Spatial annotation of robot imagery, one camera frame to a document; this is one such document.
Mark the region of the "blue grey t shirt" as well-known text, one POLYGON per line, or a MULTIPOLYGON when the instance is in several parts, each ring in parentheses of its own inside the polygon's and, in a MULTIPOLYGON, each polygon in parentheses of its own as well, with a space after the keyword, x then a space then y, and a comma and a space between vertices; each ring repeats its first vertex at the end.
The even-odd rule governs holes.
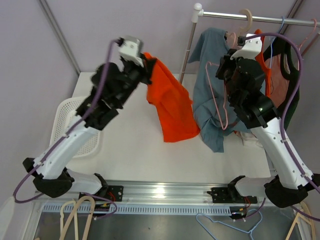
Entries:
POLYGON ((188 59, 189 64, 199 62, 192 97, 193 117, 202 141, 214 153, 224 152, 225 136, 234 131, 249 132, 227 101, 224 82, 216 78, 220 59, 229 49, 226 31, 210 27, 201 33, 188 59))

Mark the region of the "pink wire hanger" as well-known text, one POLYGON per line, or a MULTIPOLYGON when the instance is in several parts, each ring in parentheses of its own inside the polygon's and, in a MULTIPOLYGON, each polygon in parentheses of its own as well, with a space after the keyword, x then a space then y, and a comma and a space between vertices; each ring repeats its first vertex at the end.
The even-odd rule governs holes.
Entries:
POLYGON ((224 83, 216 78, 220 58, 230 49, 226 33, 225 30, 218 28, 210 28, 206 31, 203 67, 206 75, 206 84, 209 87, 209 99, 214 105, 211 115, 217 120, 216 125, 221 127, 225 135, 228 135, 234 130, 235 125, 237 125, 237 117, 233 113, 233 108, 228 106, 224 83))

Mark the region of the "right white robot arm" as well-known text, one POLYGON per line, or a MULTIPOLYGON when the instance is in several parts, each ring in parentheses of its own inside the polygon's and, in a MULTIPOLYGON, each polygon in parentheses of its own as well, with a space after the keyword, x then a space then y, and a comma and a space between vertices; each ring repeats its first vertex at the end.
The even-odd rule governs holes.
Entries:
POLYGON ((265 77, 260 64, 236 53, 236 49, 230 49, 220 59, 216 77, 224 82, 230 106, 262 144, 277 174, 238 176, 228 184, 227 196, 235 203, 247 196, 263 197, 279 208, 299 204, 320 185, 320 176, 302 161, 282 126, 277 108, 260 91, 265 77))

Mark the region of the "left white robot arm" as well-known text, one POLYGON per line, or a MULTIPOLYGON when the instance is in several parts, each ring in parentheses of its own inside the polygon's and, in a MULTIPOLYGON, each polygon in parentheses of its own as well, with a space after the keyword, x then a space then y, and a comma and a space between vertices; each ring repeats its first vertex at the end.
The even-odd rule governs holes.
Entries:
POLYGON ((41 156, 26 158, 23 166, 42 194, 57 198, 67 192, 90 194, 95 200, 107 197, 108 184, 98 173, 84 174, 67 168, 79 149, 113 120, 139 83, 150 85, 155 58, 141 55, 141 65, 121 59, 123 69, 113 62, 102 64, 91 77, 92 89, 76 109, 62 136, 41 156))

